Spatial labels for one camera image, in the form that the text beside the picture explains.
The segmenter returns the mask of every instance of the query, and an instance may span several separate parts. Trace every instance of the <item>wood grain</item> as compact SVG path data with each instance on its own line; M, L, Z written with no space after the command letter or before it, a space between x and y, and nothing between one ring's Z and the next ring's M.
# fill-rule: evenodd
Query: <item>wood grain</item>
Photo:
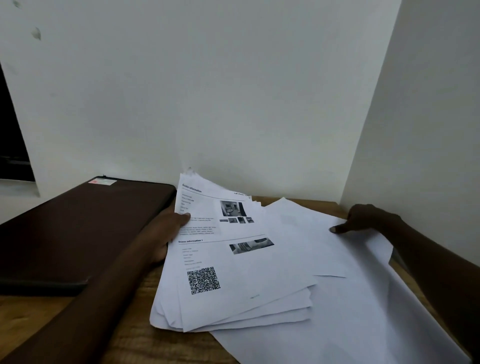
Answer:
M278 198L254 196L266 206ZM347 213L335 202L292 201L339 218ZM392 265L410 289L428 304L415 281L399 265ZM142 281L134 298L117 325L102 363L237 363L207 332L179 333L150 326L149 316L162 267L153 269ZM0 359L37 332L72 298L0 296ZM430 312L438 315L430 307Z

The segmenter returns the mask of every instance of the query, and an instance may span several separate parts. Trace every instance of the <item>qr code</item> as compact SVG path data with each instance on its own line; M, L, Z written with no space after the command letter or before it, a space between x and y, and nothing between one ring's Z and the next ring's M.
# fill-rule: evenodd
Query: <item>qr code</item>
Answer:
M213 267L187 272L192 294L218 290L220 283Z

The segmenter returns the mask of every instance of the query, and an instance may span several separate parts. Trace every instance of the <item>horizontal line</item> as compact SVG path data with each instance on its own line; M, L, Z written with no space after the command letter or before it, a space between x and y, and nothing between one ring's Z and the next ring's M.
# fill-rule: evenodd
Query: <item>horizontal line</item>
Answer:
M189 244L204 244L204 243L218 243L218 242L231 242L233 240L245 240L249 238L254 238L255 236L263 236L265 234L254 235L254 236L246 236L245 238L237 238L237 239L228 239L228 240L215 240L213 242L197 242L197 243L179 243L179 245L189 245Z
M189 190L188 188L185 188L185 187L182 187L183 190L187 190L188 192L192 192L194 194L199 194L198 192L195 192L195 191L192 191L192 190ZM237 202L245 202L247 200L234 200L233 198L220 198L220 197L213 197L213 196L208 196L206 194L199 194L200 196L205 196L205 197L210 197L210 198L216 198L217 200L228 200L228 201L237 201Z

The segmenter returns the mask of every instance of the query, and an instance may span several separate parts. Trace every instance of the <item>white wall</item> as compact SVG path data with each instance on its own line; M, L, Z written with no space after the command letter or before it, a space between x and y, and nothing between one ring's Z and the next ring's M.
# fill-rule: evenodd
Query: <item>white wall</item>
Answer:
M480 264L480 2L404 0L342 196Z
M19 1L0 2L0 61L43 199L98 174L176 185L191 166L338 201L399 5Z

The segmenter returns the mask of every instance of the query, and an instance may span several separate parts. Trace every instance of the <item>label sticker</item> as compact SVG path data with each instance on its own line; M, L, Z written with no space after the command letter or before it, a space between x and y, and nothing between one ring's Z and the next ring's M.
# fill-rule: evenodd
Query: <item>label sticker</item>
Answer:
M114 184L117 180L107 180L105 178L95 178L94 180L91 180L89 183L94 183L94 184L105 184L107 186L110 186L111 184Z

